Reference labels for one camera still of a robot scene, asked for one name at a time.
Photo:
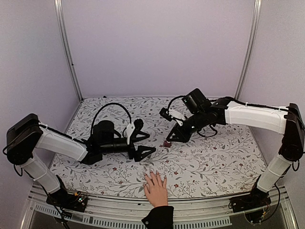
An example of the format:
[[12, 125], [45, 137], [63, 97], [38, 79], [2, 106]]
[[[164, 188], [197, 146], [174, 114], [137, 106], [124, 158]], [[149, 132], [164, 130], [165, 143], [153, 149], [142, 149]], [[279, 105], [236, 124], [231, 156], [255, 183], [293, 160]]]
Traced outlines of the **red nail polish bottle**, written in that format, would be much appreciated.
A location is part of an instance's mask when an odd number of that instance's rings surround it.
[[168, 142], [168, 141], [163, 142], [163, 147], [170, 148], [171, 146], [172, 146], [171, 142]]

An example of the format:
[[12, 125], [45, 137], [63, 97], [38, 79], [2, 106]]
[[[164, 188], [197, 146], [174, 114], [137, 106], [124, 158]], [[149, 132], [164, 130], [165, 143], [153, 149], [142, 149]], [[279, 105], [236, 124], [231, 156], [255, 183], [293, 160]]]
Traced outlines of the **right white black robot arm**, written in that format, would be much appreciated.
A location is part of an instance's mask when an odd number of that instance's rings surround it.
[[256, 208], [264, 202], [264, 193], [269, 192], [304, 154], [305, 125], [298, 106], [294, 103], [287, 107], [272, 107], [240, 102], [229, 96], [211, 102], [198, 88], [180, 96], [180, 99], [192, 115], [186, 117], [170, 107], [161, 109], [160, 115], [163, 118], [176, 121], [166, 138], [167, 142], [187, 143], [193, 133], [215, 125], [246, 125], [283, 135], [278, 154], [257, 179], [254, 192], [246, 198], [250, 208]]

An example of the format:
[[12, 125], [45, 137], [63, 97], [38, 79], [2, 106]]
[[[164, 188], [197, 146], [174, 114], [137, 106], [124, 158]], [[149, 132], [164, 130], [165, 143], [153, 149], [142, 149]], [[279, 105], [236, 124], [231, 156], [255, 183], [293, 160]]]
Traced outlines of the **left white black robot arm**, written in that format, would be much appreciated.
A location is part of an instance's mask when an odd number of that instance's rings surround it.
[[92, 165], [103, 155], [127, 153], [130, 160], [140, 162], [156, 151], [154, 147], [134, 144], [150, 137], [141, 131], [143, 121], [137, 119], [126, 126], [121, 135], [109, 120], [94, 125], [89, 139], [78, 140], [41, 123], [36, 114], [29, 114], [7, 131], [4, 155], [14, 166], [29, 173], [40, 183], [60, 207], [67, 207], [71, 197], [63, 191], [64, 185], [35, 155], [34, 150], [44, 149], [72, 158], [82, 164]]

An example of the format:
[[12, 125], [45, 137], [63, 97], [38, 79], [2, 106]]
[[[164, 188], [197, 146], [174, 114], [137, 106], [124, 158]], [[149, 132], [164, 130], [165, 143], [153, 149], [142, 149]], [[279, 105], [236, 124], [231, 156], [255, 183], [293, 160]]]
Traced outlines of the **black sleeved forearm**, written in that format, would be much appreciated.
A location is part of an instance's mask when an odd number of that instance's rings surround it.
[[142, 223], [147, 229], [173, 229], [173, 211], [172, 206], [155, 207], [142, 219]]

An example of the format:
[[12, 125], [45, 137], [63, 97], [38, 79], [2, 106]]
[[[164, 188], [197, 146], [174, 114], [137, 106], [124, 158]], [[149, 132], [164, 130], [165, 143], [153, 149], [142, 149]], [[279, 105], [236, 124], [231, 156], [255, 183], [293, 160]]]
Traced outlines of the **person's hand with painted nails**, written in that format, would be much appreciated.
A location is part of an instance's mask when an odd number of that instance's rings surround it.
[[145, 174], [146, 184], [143, 185], [145, 196], [151, 205], [156, 207], [168, 206], [167, 177], [161, 179], [159, 172]]

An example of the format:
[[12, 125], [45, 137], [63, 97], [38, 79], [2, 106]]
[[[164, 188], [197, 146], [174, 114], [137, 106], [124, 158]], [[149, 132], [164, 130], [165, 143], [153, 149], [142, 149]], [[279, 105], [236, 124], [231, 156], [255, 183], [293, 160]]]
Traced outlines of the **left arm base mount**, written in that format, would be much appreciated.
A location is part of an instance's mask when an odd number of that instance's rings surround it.
[[80, 192], [71, 194], [66, 190], [60, 189], [52, 194], [49, 193], [46, 202], [59, 208], [85, 212], [88, 196]]

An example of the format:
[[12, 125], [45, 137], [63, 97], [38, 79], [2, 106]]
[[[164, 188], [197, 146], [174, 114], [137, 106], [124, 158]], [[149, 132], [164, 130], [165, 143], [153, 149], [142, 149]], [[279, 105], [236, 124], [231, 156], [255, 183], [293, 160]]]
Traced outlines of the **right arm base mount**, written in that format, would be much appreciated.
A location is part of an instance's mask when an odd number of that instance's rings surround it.
[[254, 188], [247, 195], [230, 198], [228, 208], [232, 209], [233, 213], [249, 210], [244, 215], [246, 220], [251, 224], [258, 224], [270, 210], [270, 204], [269, 193]]

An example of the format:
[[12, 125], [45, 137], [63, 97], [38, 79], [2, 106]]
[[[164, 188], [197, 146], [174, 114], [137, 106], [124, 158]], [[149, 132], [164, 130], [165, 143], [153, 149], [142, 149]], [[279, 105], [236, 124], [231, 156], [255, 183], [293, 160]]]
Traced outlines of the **right aluminium frame post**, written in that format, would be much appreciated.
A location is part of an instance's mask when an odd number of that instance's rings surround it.
[[250, 66], [251, 56], [252, 56], [255, 39], [256, 39], [256, 34], [258, 31], [258, 26], [259, 26], [261, 7], [262, 7], [262, 1], [255, 0], [253, 15], [252, 15], [252, 22], [251, 22], [250, 33], [249, 33], [249, 39], [248, 39], [248, 43], [247, 43], [244, 62], [242, 65], [237, 88], [236, 88], [236, 91], [234, 94], [234, 98], [237, 100], [241, 97], [242, 90], [243, 90], [243, 87], [244, 87], [244, 84], [246, 81], [247, 72], [248, 72], [248, 69]]

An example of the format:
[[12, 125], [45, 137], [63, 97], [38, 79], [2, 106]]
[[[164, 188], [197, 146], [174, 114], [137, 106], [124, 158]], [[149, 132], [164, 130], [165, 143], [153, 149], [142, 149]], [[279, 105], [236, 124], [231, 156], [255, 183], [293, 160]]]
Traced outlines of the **aluminium frame post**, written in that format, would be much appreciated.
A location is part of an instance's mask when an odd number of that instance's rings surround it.
[[63, 49], [64, 49], [68, 69], [69, 69], [70, 76], [71, 76], [72, 85], [74, 87], [74, 90], [75, 90], [75, 93], [76, 93], [76, 96], [77, 96], [79, 102], [82, 102], [83, 95], [82, 95], [81, 87], [80, 87], [80, 84], [79, 84], [79, 81], [77, 78], [77, 74], [75, 71], [74, 61], [72, 58], [71, 49], [70, 49], [70, 45], [69, 45], [68, 34], [67, 34], [67, 30], [66, 30], [64, 13], [63, 13], [63, 8], [62, 8], [62, 0], [54, 0], [54, 6], [55, 6], [55, 13], [56, 13], [56, 17], [57, 17], [58, 27], [59, 27], [59, 31], [60, 31], [60, 36], [61, 36], [61, 40], [62, 40], [62, 44], [63, 44]]
[[246, 81], [247, 72], [248, 72], [248, 69], [250, 66], [251, 56], [252, 56], [255, 39], [256, 39], [256, 34], [258, 31], [258, 26], [259, 26], [261, 7], [262, 7], [262, 1], [255, 0], [253, 15], [252, 15], [252, 22], [251, 22], [250, 33], [249, 33], [249, 39], [248, 39], [248, 43], [247, 43], [244, 62], [242, 65], [237, 88], [236, 88], [236, 91], [234, 94], [234, 98], [237, 100], [241, 97], [242, 90], [243, 90], [243, 87], [244, 87], [244, 84]]

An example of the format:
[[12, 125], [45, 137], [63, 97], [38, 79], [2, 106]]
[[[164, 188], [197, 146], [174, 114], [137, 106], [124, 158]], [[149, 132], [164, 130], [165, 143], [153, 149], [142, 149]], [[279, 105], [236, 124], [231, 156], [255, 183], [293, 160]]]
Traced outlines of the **left aluminium frame post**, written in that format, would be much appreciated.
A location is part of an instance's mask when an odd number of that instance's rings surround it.
[[79, 81], [77, 78], [77, 74], [75, 71], [74, 61], [72, 58], [71, 49], [70, 49], [70, 45], [69, 45], [68, 34], [67, 34], [67, 30], [66, 30], [64, 13], [63, 13], [63, 8], [62, 8], [62, 0], [54, 0], [54, 6], [55, 6], [55, 13], [56, 13], [56, 17], [57, 17], [58, 27], [59, 27], [59, 31], [60, 31], [60, 36], [61, 36], [61, 40], [62, 40], [62, 44], [63, 44], [63, 49], [64, 49], [68, 69], [69, 69], [70, 76], [71, 76], [72, 85], [74, 87], [74, 90], [75, 90], [75, 93], [76, 93], [76, 96], [77, 96], [79, 102], [82, 102], [83, 95], [82, 95], [81, 87], [80, 87], [80, 84], [79, 84]]

